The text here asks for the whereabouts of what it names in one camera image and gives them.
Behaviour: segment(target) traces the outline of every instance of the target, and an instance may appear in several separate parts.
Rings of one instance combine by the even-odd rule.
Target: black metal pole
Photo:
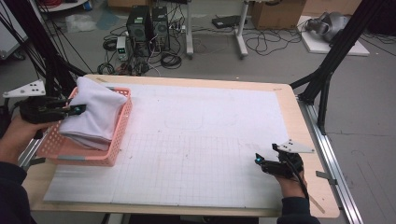
[[[314,103],[315,98],[321,92],[318,126],[322,134],[326,134],[324,124],[332,75],[355,45],[364,29],[387,1],[388,0],[362,0],[346,25],[346,28],[334,42],[334,45],[318,70],[290,84],[293,89],[296,89],[308,83],[304,92],[299,94],[299,99],[309,105]]]
[[[33,43],[35,49],[45,60],[46,91],[48,96],[59,96],[60,92],[68,96],[76,87],[76,81],[70,72],[78,76],[86,73],[77,69],[70,63],[64,63],[64,59],[57,51],[43,25],[33,10],[32,3],[28,0],[2,0],[6,3],[9,11],[14,15],[23,31]]]

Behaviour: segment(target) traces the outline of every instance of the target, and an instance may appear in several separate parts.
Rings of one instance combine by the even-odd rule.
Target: plastic bag
[[[68,33],[76,33],[80,31],[91,31],[96,29],[96,22],[91,16],[87,15],[71,15],[66,17],[66,25]]]

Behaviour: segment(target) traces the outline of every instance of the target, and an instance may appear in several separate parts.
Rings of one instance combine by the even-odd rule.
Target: pink plastic basket
[[[56,164],[113,166],[120,152],[120,144],[131,113],[132,102],[129,89],[113,88],[111,90],[125,95],[128,99],[120,109],[117,127],[108,150],[85,148],[63,137],[58,132],[61,124],[61,122],[58,122],[51,128],[41,143],[37,150],[37,156],[50,159]],[[78,89],[75,88],[70,97],[74,97],[77,92]]]

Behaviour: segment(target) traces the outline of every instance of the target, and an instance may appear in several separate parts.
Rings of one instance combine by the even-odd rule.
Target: cardboard box
[[[151,0],[107,0],[110,7],[151,6]]]
[[[320,16],[323,12],[340,12],[353,15],[361,0],[307,0],[303,15]]]
[[[251,13],[253,25],[263,29],[294,29],[301,17],[306,0],[283,0],[255,3]]]

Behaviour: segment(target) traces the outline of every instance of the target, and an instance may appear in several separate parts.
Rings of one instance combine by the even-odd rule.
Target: metal stand
[[[350,49],[355,45],[356,41],[363,33],[364,29],[386,1],[388,0],[362,0],[349,23],[346,25],[346,28],[334,42],[334,45],[320,67],[307,77],[303,77],[290,84],[293,89],[296,89],[306,83],[309,83],[304,92],[298,95],[299,100],[308,105],[312,105],[315,98],[321,92],[318,112],[318,127],[323,135],[326,134],[324,125],[332,74],[334,74],[335,69],[337,69],[341,61],[344,60]]]
[[[32,41],[36,51],[41,57],[33,57],[29,53],[29,50],[26,50],[26,53],[35,66],[35,70],[46,79],[47,95],[59,96],[61,91],[63,95],[68,96],[76,87],[76,81],[70,72],[77,76],[84,76],[87,73],[70,64],[61,56],[50,40],[50,37],[47,35],[47,32],[44,30],[43,25],[35,14],[29,1],[4,0],[4,2],[20,24],[23,31]],[[3,19],[0,21],[8,28],[17,41],[19,41],[21,46],[27,49],[26,44],[21,41],[18,34],[13,31],[12,27],[9,27],[7,22]]]
[[[239,22],[239,27],[235,30],[235,37],[238,42],[238,46],[241,50],[241,59],[248,56],[247,46],[245,45],[244,37],[242,37],[242,32],[244,31],[245,19],[248,13],[248,0],[244,0],[241,12],[241,21]]]
[[[192,46],[192,30],[191,30],[191,0],[187,1],[187,25],[186,25],[186,53],[190,59],[194,53]]]

